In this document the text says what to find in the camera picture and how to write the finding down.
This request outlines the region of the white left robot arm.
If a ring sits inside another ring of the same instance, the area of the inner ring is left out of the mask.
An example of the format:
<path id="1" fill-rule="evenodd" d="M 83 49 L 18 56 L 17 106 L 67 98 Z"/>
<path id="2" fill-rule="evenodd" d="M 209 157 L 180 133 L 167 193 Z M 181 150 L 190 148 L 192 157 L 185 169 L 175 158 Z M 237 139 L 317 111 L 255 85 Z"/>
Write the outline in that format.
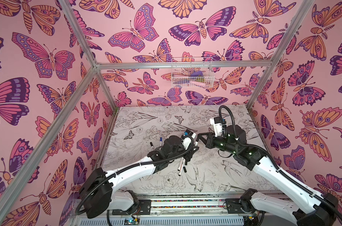
<path id="1" fill-rule="evenodd" d="M 199 149 L 196 134 L 170 136 L 163 146 L 156 148 L 141 160 L 115 170 L 95 169 L 80 189 L 80 203 L 75 214 L 86 214 L 95 218 L 110 209 L 133 212 L 138 202 L 132 192 L 120 193 L 119 189 L 145 176 L 151 176 L 166 169 L 177 159 L 189 162 Z"/>

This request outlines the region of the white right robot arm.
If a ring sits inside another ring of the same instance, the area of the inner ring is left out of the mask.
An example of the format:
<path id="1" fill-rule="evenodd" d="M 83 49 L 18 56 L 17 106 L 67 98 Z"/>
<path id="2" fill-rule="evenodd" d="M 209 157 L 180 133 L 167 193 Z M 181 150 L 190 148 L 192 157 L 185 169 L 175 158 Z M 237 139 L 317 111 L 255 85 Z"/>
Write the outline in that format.
<path id="1" fill-rule="evenodd" d="M 252 209 L 268 212 L 297 226 L 332 226 L 337 219 L 342 221 L 336 197 L 323 195 L 292 177 L 265 149 L 248 144 L 245 131 L 239 126 L 218 123 L 214 132 L 200 133 L 196 141 L 208 149 L 230 153 L 240 165 L 267 179 L 290 199 L 287 202 L 248 189 L 240 198 L 246 212 Z"/>

